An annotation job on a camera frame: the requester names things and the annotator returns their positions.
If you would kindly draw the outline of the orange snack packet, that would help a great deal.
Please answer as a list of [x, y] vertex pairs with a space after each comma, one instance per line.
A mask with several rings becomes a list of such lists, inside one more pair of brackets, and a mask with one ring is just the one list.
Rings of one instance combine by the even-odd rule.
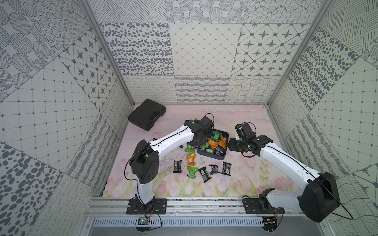
[[188, 166], [189, 167], [193, 167], [193, 166], [196, 165], [195, 158], [196, 158], [196, 154], [195, 153], [191, 153], [190, 155], [188, 155], [187, 161], [188, 161]]
[[227, 142], [225, 137], [220, 136], [219, 146], [221, 146], [224, 150], [227, 149]]
[[215, 149], [220, 144], [220, 141], [214, 141], [213, 139], [209, 138], [208, 144], [210, 145], [211, 149]]

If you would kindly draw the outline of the green snack packet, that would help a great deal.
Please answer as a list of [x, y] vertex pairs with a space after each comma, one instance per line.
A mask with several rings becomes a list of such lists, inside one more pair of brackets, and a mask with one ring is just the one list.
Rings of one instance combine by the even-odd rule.
[[198, 168], [195, 167], [195, 166], [188, 166], [187, 167], [187, 171], [188, 171], [188, 178], [190, 179], [195, 179], [196, 178], [196, 173], [198, 172]]
[[212, 131], [212, 134], [213, 134], [213, 136], [211, 136], [211, 139], [212, 139], [212, 140], [214, 140], [214, 141], [216, 141], [216, 142], [220, 142], [220, 141], [221, 141], [222, 133], [213, 130], [213, 131]]
[[185, 152], [195, 153], [195, 149], [192, 146], [187, 145], [187, 147], [185, 148]]

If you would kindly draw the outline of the small black cookie packet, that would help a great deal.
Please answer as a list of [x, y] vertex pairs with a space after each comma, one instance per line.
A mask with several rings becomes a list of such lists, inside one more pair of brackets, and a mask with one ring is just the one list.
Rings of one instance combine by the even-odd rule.
[[219, 172], [219, 168], [218, 168], [217, 165], [211, 164], [211, 165], [209, 165], [209, 166], [210, 166], [210, 168], [211, 168], [210, 175], [220, 174], [220, 172]]

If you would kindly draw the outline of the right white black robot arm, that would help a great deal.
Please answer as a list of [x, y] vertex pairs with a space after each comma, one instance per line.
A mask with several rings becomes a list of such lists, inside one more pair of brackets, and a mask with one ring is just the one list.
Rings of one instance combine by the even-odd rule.
[[320, 173], [283, 151], [266, 135], [257, 136], [249, 123], [235, 126], [236, 138], [231, 138], [228, 149], [241, 154], [251, 152], [279, 168], [299, 187], [297, 192], [268, 188], [259, 195], [259, 206], [265, 212], [286, 208], [304, 213], [315, 222], [322, 222], [340, 205], [335, 177]]

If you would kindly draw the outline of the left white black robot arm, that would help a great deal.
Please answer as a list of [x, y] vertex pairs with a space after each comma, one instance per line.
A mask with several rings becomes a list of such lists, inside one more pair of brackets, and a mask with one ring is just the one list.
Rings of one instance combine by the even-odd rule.
[[204, 116], [202, 119], [186, 120], [174, 132], [151, 142], [142, 140], [137, 144], [127, 166], [131, 167], [136, 182], [136, 199], [146, 207], [153, 202], [152, 181], [159, 172], [159, 161], [181, 145], [194, 149], [206, 145], [207, 135], [214, 128], [214, 120]]

